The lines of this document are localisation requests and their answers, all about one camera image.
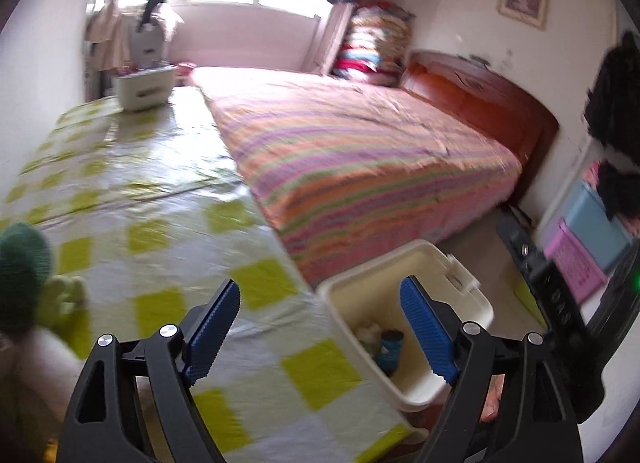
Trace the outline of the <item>cream plastic trash bin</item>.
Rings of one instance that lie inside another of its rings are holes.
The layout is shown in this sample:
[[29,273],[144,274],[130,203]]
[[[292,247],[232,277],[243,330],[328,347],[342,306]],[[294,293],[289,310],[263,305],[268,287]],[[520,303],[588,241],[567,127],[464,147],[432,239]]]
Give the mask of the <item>cream plastic trash bin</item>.
[[[480,281],[456,257],[424,240],[324,280],[317,287],[317,296],[348,360],[378,385],[394,409],[413,413],[426,409],[444,391],[446,382],[432,372],[401,310],[399,287],[409,275],[419,279],[431,298],[454,309],[461,320],[482,327],[494,321],[494,308],[480,290]],[[405,335],[399,367],[392,376],[383,373],[357,339],[358,327],[368,322]]]

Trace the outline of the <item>stack of folded blankets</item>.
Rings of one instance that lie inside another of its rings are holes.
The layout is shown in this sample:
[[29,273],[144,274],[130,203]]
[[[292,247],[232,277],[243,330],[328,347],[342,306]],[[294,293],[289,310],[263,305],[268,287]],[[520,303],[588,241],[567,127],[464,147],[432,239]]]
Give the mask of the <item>stack of folded blankets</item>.
[[331,74],[352,82],[395,87],[405,71],[413,21],[411,12],[389,2],[358,8],[349,20]]

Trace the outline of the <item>brown bottle blue label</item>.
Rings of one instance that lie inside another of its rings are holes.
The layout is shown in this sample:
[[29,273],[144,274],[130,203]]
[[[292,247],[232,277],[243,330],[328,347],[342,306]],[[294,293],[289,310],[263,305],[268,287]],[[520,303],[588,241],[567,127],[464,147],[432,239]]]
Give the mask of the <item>brown bottle blue label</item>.
[[386,376],[392,376],[398,368],[404,339],[404,333],[399,330],[385,330],[381,333],[380,349],[375,361]]

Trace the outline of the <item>red wooden headboard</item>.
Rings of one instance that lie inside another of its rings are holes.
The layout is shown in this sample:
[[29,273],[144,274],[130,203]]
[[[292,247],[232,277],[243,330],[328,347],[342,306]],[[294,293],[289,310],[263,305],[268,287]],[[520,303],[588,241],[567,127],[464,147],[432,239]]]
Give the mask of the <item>red wooden headboard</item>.
[[559,132],[548,108],[501,75],[436,51],[411,53],[399,88],[509,149],[522,165],[509,202],[521,203]]

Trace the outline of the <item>purple storage basket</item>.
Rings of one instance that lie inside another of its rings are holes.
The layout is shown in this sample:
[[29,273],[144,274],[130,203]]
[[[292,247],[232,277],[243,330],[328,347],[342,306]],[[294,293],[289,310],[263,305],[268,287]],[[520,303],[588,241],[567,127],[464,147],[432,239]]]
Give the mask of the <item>purple storage basket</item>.
[[586,301],[608,279],[564,219],[544,246],[544,256],[558,267],[577,304]]

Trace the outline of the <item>green fuzzy plush ball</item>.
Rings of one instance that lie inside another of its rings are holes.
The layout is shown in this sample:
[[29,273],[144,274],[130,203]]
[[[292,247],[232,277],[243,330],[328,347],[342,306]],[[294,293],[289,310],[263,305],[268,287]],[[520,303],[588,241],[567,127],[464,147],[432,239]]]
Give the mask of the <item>green fuzzy plush ball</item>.
[[2,333],[22,337],[32,328],[51,272],[51,249],[37,229],[16,222],[1,233]]

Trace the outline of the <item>white plastic basket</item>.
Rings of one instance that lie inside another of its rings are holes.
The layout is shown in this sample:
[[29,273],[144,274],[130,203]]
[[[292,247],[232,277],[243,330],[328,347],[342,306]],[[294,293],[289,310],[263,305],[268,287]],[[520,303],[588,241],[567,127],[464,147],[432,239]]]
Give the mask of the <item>white plastic basket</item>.
[[115,76],[116,98],[126,111],[142,111],[166,103],[175,86],[178,67],[163,65]]

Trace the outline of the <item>striped pink bedspread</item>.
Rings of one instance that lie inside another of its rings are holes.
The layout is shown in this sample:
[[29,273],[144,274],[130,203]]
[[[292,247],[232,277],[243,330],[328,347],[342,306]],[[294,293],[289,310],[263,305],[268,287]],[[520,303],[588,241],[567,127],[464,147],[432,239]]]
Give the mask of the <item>striped pink bedspread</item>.
[[310,285],[411,241],[442,241],[513,192],[516,155],[395,88],[196,68],[236,168]]

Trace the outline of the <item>green yellow checkered tablecloth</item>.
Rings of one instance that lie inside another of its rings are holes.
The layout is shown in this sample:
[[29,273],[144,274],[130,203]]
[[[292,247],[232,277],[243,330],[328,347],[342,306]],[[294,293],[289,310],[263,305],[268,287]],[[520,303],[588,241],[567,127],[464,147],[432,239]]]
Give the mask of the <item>green yellow checkered tablecloth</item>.
[[236,171],[201,93],[141,113],[105,98],[63,114],[1,201],[33,224],[53,267],[87,285],[62,335],[140,339],[205,303],[225,279],[241,307],[193,387],[230,462],[372,462],[409,425],[346,358],[316,295]]

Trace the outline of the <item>white drawer cabinet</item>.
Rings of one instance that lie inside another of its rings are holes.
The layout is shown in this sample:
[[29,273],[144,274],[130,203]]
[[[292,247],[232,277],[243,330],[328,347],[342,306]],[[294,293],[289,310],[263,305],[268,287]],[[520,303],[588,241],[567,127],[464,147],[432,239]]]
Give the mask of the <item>white drawer cabinet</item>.
[[140,23],[128,18],[128,44],[130,61],[138,70],[156,67],[164,60],[165,35],[159,22]]

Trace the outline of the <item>black hanging coat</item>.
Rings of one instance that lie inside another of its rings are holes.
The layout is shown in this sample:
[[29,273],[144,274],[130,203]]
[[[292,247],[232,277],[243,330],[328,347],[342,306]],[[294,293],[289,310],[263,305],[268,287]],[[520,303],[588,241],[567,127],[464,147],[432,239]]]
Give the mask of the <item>black hanging coat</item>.
[[591,137],[639,165],[639,48],[631,30],[605,55],[584,116]]

